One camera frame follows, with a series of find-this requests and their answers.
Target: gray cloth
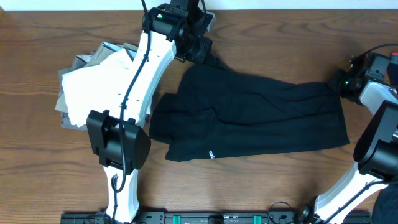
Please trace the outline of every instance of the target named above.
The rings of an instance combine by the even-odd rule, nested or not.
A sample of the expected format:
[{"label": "gray cloth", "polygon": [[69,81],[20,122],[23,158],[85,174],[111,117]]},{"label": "gray cloth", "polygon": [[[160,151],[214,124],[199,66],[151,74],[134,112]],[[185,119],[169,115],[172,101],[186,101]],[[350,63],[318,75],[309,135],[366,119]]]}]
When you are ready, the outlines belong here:
[{"label": "gray cloth", "polygon": [[58,100],[57,104],[55,105],[55,109],[61,112],[61,127],[81,131],[87,130],[86,125],[78,127],[77,125],[72,125],[69,120],[68,106],[65,102],[65,95],[63,94],[62,88],[62,75],[72,72],[74,70],[81,69],[83,67],[99,65],[109,55],[121,49],[127,49],[129,53],[133,57],[135,57],[138,47],[128,43],[122,45],[114,45],[107,42],[102,42],[96,52],[92,52],[91,55],[76,55],[70,68],[64,68],[59,71],[58,75],[60,79],[60,93],[58,94]]}]

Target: green connector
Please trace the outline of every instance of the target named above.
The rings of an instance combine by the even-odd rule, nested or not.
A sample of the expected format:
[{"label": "green connector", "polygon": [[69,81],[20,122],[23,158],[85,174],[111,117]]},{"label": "green connector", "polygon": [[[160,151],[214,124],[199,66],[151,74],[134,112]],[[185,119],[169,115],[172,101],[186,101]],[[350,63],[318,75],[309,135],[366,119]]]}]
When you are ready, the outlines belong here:
[{"label": "green connector", "polygon": [[254,224],[261,224],[261,216],[255,215],[253,216]]},{"label": "green connector", "polygon": [[173,224],[181,224],[181,216],[180,215],[173,216]]}]

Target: black cloth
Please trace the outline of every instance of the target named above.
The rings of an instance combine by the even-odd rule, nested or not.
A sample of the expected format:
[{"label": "black cloth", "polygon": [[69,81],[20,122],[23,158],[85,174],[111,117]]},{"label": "black cloth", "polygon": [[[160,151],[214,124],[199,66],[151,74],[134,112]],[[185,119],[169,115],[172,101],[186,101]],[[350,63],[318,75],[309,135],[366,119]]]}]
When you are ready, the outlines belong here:
[{"label": "black cloth", "polygon": [[295,85],[209,65],[189,68],[178,93],[162,97],[149,137],[170,145],[171,161],[349,144],[340,97],[327,84]]},{"label": "black cloth", "polygon": [[398,223],[398,184],[380,191],[373,207],[372,222]]},{"label": "black cloth", "polygon": [[393,86],[398,85],[398,53],[391,55],[390,64],[387,66],[388,77],[390,78],[390,84]]}]

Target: wooden table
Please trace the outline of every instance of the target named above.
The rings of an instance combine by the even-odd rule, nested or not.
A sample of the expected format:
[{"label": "wooden table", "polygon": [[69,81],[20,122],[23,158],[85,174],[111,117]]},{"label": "wooden table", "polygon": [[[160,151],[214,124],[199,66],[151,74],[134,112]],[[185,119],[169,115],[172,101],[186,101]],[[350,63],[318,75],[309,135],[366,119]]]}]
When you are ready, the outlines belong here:
[{"label": "wooden table", "polygon": [[[213,52],[232,69],[292,83],[327,81],[351,55],[398,37],[397,11],[216,11]],[[138,44],[141,11],[7,12],[0,24],[1,223],[58,223],[60,214],[108,204],[87,132],[60,127],[58,70],[101,41]],[[379,52],[388,54],[392,48]],[[160,93],[176,92],[190,63],[172,62]],[[353,163],[371,119],[342,99],[351,144],[294,154],[171,162],[154,141],[139,174],[141,205],[186,210],[300,207]],[[359,208],[371,210],[377,194]]]}]

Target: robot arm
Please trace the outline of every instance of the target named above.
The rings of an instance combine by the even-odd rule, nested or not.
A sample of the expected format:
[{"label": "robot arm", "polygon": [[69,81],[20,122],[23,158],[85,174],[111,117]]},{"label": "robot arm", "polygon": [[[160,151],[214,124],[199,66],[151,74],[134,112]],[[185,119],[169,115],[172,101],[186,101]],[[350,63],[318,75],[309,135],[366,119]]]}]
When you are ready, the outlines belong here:
[{"label": "robot arm", "polygon": [[[87,129],[94,154],[104,165],[108,180],[109,205],[106,209],[108,220],[131,223],[137,214],[138,170],[144,165],[150,149],[150,139],[142,130],[159,80],[175,57],[194,63],[203,63],[211,48],[211,40],[203,34],[214,23],[214,14],[204,14],[198,8],[198,0],[177,1],[152,8],[144,16],[142,24],[151,19],[152,27],[141,34],[137,55],[133,61],[131,73],[136,74],[148,46],[150,32],[150,50],[142,70],[136,74],[126,102],[124,123],[124,158],[121,155],[119,124],[121,121],[109,115],[118,111],[105,110],[100,113],[92,110],[87,117]],[[122,191],[114,192],[112,177],[123,175],[123,159],[126,161],[126,182]],[[116,182],[120,188],[121,181]]]},{"label": "robot arm", "polygon": [[366,106],[374,116],[357,142],[355,163],[330,190],[308,204],[300,223],[342,223],[352,209],[398,177],[397,93],[379,74],[387,65],[385,56],[371,54],[337,76],[340,96]]}]

